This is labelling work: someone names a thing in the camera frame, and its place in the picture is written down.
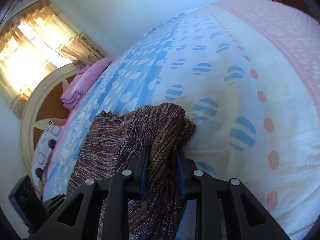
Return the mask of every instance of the bedspread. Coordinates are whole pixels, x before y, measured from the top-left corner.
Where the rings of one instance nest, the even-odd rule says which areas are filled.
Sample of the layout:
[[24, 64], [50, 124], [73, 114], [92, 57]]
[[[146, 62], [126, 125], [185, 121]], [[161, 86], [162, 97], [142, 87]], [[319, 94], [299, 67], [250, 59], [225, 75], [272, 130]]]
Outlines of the bedspread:
[[[116, 59], [75, 109], [56, 146], [44, 200], [66, 192], [77, 154], [101, 111], [182, 106], [196, 131], [187, 158], [239, 178], [291, 239], [320, 213], [320, 27], [266, 0], [225, 0], [156, 27]], [[177, 239], [192, 239], [194, 205]]]

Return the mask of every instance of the curtain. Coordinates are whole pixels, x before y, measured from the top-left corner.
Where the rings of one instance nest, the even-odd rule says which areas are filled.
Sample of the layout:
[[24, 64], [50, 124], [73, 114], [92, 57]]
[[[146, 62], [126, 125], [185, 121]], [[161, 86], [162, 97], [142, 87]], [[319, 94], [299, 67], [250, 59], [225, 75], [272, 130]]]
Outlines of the curtain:
[[0, 32], [0, 95], [19, 118], [32, 91], [54, 65], [9, 21]]
[[107, 56], [86, 33], [74, 25], [50, 0], [40, 0], [17, 15], [38, 37], [63, 57], [83, 68]]
[[19, 30], [27, 25], [51, 49], [83, 68], [107, 53], [49, 0], [40, 0], [11, 18], [0, 31], [0, 96], [19, 118], [36, 86], [56, 66]]

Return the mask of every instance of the patterned pillowcase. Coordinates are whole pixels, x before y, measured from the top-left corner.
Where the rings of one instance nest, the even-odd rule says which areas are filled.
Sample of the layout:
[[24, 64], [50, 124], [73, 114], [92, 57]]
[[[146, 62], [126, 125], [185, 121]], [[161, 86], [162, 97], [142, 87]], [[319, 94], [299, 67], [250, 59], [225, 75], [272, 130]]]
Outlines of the patterned pillowcase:
[[45, 183], [47, 165], [50, 162], [54, 146], [58, 141], [58, 135], [61, 130], [62, 126], [57, 126], [53, 122], [48, 121], [38, 141], [31, 167], [31, 180], [38, 191], [40, 191], [40, 184], [44, 185]]

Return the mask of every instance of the pink folded blanket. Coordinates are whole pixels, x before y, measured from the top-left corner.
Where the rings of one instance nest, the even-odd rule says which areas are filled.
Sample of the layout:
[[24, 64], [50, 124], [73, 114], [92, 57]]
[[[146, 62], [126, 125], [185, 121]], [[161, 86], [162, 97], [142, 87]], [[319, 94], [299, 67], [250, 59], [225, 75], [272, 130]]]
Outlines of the pink folded blanket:
[[87, 65], [84, 69], [82, 69], [74, 77], [74, 79], [71, 81], [71, 83], [68, 85], [67, 89], [63, 92], [63, 94], [60, 97], [63, 102], [70, 103], [75, 100], [76, 95], [74, 95], [72, 93], [72, 90], [73, 90], [74, 86], [76, 85], [76, 83], [78, 82], [78, 80], [80, 79], [80, 77], [88, 70], [89, 67], [90, 67], [90, 65]]
[[103, 58], [89, 67], [72, 89], [73, 94], [85, 94], [110, 65], [110, 60]]
[[110, 61], [103, 58], [81, 70], [61, 95], [63, 106], [71, 111], [109, 65]]

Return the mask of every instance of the knitted sweater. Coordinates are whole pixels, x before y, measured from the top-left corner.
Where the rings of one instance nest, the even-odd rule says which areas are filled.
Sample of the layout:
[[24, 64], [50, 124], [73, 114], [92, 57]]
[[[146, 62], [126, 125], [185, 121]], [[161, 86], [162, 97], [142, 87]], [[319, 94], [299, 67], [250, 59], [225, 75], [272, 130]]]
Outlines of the knitted sweater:
[[[186, 201], [181, 197], [176, 171], [176, 149], [187, 142], [195, 124], [175, 104], [143, 106], [116, 116], [97, 115], [78, 155], [68, 184], [68, 195], [87, 178], [103, 180], [126, 169], [144, 145], [151, 146], [142, 200], [129, 200], [129, 239], [174, 239]], [[101, 239], [106, 201], [98, 239]]]

